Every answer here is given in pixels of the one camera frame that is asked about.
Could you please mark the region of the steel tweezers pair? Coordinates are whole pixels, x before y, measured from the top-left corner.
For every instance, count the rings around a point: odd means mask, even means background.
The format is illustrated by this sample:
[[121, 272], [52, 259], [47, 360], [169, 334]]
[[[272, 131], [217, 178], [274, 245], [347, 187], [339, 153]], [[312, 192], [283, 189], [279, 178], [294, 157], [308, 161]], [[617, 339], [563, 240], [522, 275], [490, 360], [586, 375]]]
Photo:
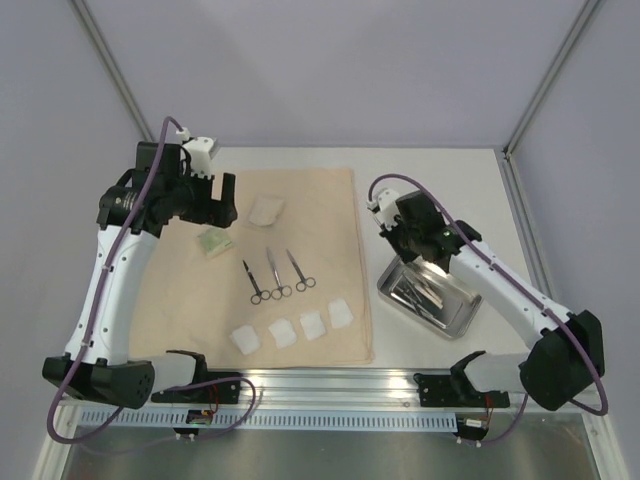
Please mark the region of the steel tweezers pair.
[[401, 273], [391, 288], [392, 297], [422, 317], [437, 316], [444, 303], [426, 283], [411, 273]]

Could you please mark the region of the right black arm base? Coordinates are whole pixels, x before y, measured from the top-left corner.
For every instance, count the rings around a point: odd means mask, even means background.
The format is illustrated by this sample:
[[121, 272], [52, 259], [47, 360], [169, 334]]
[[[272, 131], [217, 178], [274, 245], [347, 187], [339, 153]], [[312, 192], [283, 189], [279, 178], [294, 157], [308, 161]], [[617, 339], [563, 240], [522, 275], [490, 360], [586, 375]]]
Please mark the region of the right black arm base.
[[511, 405], [506, 392], [476, 390], [468, 380], [451, 374], [415, 373], [422, 407], [485, 408], [504, 409]]

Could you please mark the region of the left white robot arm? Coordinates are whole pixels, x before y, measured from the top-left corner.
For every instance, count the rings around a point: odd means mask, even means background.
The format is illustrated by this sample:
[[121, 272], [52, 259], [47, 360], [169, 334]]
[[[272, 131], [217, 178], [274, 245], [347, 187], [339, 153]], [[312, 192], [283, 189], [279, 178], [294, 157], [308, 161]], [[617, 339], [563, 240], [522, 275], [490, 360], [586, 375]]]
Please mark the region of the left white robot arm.
[[169, 350], [132, 359], [129, 337], [138, 292], [163, 228], [177, 218], [228, 228], [237, 218], [235, 175], [213, 198], [216, 141], [191, 137], [159, 147], [141, 141], [134, 167], [100, 198], [98, 248], [81, 316], [60, 356], [44, 361], [45, 380], [74, 399], [129, 409], [176, 389], [197, 401], [209, 389], [201, 354]]

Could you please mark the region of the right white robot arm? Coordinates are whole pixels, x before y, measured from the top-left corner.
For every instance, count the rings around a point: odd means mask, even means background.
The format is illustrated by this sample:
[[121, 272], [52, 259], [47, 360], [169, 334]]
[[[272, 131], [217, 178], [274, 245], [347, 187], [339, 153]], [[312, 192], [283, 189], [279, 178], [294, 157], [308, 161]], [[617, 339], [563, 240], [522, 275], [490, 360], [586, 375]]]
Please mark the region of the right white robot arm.
[[556, 411], [599, 383], [605, 370], [602, 326], [590, 311], [574, 313], [526, 284], [462, 220], [447, 222], [420, 191], [381, 189], [367, 207], [380, 235], [404, 263], [435, 264], [487, 301], [526, 345], [525, 354], [477, 351], [456, 363], [450, 390], [475, 404], [488, 391], [524, 392]]

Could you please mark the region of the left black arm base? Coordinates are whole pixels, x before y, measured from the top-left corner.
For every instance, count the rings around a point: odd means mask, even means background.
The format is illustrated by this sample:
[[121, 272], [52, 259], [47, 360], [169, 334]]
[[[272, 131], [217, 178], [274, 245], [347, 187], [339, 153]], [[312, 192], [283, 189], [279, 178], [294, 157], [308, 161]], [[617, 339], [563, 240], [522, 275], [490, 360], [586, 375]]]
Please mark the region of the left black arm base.
[[151, 396], [152, 403], [236, 405], [241, 385], [240, 372], [207, 371], [188, 387], [165, 390]]

